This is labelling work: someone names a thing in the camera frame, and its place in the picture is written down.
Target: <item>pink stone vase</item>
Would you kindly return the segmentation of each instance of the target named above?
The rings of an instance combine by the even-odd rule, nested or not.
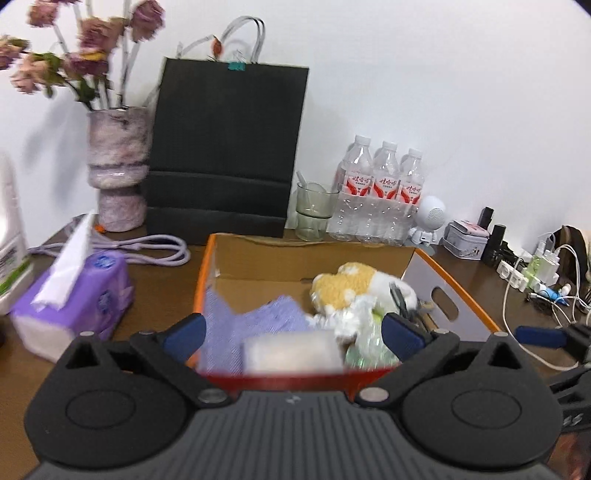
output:
[[[89,113],[88,183],[99,192],[99,223],[126,232],[144,223],[146,203],[139,183],[148,174],[150,113],[144,107]]]

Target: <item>ribbed gray panel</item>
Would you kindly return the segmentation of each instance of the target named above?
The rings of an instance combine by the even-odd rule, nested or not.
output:
[[[44,463],[28,480],[558,480],[545,466],[515,473],[456,469],[415,451],[390,417],[342,393],[246,392],[198,412],[160,455],[114,471]]]

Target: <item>desk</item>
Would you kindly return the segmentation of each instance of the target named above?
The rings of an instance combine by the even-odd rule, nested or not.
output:
[[[127,238],[142,234],[141,231],[130,232]],[[191,247],[191,260],[182,267],[130,265],[129,275],[135,284],[136,301],[115,331],[114,338],[126,339],[143,329],[164,330],[190,313],[202,255],[203,247]],[[501,326],[504,280],[481,262],[459,260],[443,248],[437,248],[434,258]],[[51,259],[36,257],[36,274],[50,264]],[[524,295],[513,289],[509,292],[507,310],[512,328],[518,325],[554,326],[551,318],[524,303]],[[53,364],[26,351],[8,322],[6,327],[7,342],[0,348],[0,472],[4,480],[17,480],[37,464],[22,419],[30,399]],[[542,355],[555,364],[572,363],[562,352],[546,351]],[[538,362],[535,364],[543,375],[550,373]]]

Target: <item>purple tissue package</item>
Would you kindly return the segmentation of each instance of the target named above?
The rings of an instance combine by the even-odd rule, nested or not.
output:
[[[92,331],[108,340],[134,299],[125,257],[100,252],[86,259],[66,305],[37,310],[31,301],[51,271],[46,271],[16,302],[11,319],[25,347],[56,362],[80,333]]]

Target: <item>yellow and white stuffed animal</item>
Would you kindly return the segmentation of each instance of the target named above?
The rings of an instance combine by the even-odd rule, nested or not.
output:
[[[407,309],[416,309],[417,294],[406,282],[357,262],[342,265],[336,275],[318,275],[312,282],[310,297],[316,311],[325,316],[349,307],[356,296],[364,294],[376,297],[377,308],[384,312],[398,313],[398,308],[390,295],[391,283],[402,292]]]

